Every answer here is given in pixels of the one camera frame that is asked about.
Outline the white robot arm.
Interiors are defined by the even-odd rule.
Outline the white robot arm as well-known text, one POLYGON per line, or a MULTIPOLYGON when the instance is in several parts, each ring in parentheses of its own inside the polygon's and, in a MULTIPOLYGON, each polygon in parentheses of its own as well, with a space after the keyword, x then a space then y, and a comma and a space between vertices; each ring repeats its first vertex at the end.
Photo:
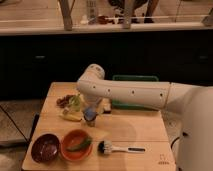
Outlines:
POLYGON ((213 86, 172 82, 105 80, 104 69, 89 65, 77 89, 89 103, 109 98, 124 103, 165 109, 182 115, 176 169, 213 171, 213 86))

